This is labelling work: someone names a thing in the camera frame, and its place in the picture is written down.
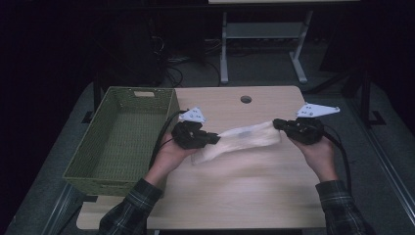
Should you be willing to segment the person's left hand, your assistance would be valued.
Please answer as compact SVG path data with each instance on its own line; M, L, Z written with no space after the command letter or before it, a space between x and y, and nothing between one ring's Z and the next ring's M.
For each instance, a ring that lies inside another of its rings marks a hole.
M182 149L174 142L170 133L165 134L162 142L163 145L153 165L144 176L148 183L159 188L171 172L177 169L187 157L197 152L197 149Z

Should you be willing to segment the black stand with foot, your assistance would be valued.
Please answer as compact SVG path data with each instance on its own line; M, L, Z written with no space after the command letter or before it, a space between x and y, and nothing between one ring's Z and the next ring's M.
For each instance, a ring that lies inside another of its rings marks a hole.
M352 67L346 72L346 84L342 89L342 95L348 99L358 97L358 115L364 125L371 128L373 125L385 125L386 122L378 111L372 111L370 72L363 67Z
M82 123L90 123L101 103L102 89L100 75L96 73L86 86L79 101L82 110Z

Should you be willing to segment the person's right hand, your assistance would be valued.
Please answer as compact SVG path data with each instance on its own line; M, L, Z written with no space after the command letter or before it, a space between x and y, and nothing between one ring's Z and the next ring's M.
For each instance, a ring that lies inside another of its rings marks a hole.
M339 179L335 168L333 144L329 139L323 137L319 142L311 145L304 145L294 139L292 142L300 149L307 165L320 182Z

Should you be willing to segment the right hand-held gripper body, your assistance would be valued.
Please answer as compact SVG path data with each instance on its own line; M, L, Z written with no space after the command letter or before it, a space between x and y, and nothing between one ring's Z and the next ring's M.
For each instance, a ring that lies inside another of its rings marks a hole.
M305 103L297 111L296 119L287 121L287 136L304 145L315 144L327 134L320 118L340 111L339 107Z

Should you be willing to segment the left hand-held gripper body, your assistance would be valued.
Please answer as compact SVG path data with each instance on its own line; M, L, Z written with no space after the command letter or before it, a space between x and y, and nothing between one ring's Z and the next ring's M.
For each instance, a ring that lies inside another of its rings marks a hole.
M179 121L173 127L171 135L175 143L182 149L201 149L207 144L207 133L202 131L206 121L201 109L183 111L179 114Z

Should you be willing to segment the white metal stand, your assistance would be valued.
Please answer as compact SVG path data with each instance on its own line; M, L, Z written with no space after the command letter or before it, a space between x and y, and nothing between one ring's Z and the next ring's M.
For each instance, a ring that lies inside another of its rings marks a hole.
M222 14L220 82L229 82L227 63L227 41L229 39L296 39L297 48L289 53L290 60L300 83L306 84L307 78L300 63L300 52L307 36L313 16L307 11L302 22L293 23L230 23L227 13Z

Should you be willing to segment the aluminium rail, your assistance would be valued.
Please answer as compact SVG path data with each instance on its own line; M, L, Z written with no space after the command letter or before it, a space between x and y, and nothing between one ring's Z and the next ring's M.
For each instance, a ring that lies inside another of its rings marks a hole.
M415 227L415 199L412 197L412 194L407 189L406 185L402 181L395 167L392 165L392 162L381 146L380 141L378 140L376 134L374 133L370 124L367 124L366 121L361 117L361 112L359 107L352 99L346 100L347 106L350 111L353 113L356 123L362 129L364 135L366 136L370 146L374 150L380 167L388 180L391 188L393 189L397 199L399 200L402 208L407 214L409 220Z
M66 183L46 221L41 235L63 235L81 209L82 194Z

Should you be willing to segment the green woven basket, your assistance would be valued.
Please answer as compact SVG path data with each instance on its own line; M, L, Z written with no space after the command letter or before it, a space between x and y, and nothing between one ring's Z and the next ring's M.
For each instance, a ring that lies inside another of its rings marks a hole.
M64 173L87 195L124 197L144 176L159 134L180 110L172 88L111 87Z

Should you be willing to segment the white bear-print cloth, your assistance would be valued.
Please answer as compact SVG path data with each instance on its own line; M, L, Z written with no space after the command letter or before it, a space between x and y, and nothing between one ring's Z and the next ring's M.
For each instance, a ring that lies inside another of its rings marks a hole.
M207 144L191 156L193 165L212 161L225 153L279 144L282 139L280 131L274 127L272 121L229 129L218 137L216 144Z

